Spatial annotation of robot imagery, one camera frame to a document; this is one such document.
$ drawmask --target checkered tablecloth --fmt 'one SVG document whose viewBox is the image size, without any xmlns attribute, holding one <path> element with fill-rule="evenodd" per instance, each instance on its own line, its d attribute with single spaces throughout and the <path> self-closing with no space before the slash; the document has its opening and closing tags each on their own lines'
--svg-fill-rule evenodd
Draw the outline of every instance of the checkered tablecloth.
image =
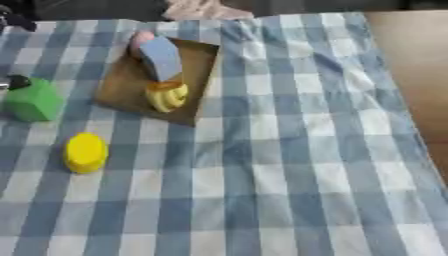
<svg viewBox="0 0 448 256">
<path fill-rule="evenodd" d="M 221 45 L 196 128 L 93 102 L 142 28 Z M 0 37 L 9 73 L 66 105 L 2 112 L 2 256 L 448 254 L 446 188 L 361 14 L 41 22 Z M 82 131 L 110 144 L 91 175 L 61 161 Z"/>
</svg>

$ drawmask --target banana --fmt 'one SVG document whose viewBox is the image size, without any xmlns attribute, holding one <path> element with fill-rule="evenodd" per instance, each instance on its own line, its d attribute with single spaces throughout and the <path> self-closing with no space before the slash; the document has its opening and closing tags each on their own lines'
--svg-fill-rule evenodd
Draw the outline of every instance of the banana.
<svg viewBox="0 0 448 256">
<path fill-rule="evenodd" d="M 188 94 L 188 87 L 186 84 L 181 85 L 179 88 L 169 90 L 164 94 L 165 100 L 172 108 L 178 108 L 185 103 L 185 99 Z"/>
<path fill-rule="evenodd" d="M 145 90 L 146 98 L 157 111 L 169 113 L 185 104 L 188 95 L 188 86 L 182 84 L 180 87 L 169 90 Z"/>
</svg>

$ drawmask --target blue sponge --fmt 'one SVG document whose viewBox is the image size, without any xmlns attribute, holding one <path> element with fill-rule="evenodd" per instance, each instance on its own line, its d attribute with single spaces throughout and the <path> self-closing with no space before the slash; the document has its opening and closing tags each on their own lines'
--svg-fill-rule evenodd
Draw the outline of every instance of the blue sponge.
<svg viewBox="0 0 448 256">
<path fill-rule="evenodd" d="M 162 82 L 182 72 L 179 51 L 166 37 L 158 36 L 141 44 L 140 52 L 152 80 Z"/>
</svg>

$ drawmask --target cardboard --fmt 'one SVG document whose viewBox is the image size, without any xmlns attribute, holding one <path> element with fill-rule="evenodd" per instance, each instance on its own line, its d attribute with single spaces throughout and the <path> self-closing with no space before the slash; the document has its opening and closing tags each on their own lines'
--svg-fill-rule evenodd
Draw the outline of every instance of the cardboard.
<svg viewBox="0 0 448 256">
<path fill-rule="evenodd" d="M 127 52 L 111 66 L 95 94 L 95 100 L 119 110 L 194 126 L 219 46 L 180 39 L 170 40 L 179 48 L 182 60 L 182 73 L 170 80 L 183 80 L 189 89 L 184 106 L 170 113 L 155 110 L 144 94 L 145 87 L 155 81 L 149 80 L 143 63 Z"/>
</svg>

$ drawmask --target green object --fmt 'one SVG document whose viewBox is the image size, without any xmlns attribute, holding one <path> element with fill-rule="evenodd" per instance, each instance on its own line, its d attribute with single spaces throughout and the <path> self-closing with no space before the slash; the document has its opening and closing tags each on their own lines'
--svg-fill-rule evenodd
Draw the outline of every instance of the green object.
<svg viewBox="0 0 448 256">
<path fill-rule="evenodd" d="M 39 78 L 30 78 L 30 80 L 31 86 L 8 91 L 5 97 L 5 108 L 23 121 L 54 120 L 64 100 L 49 81 Z"/>
</svg>

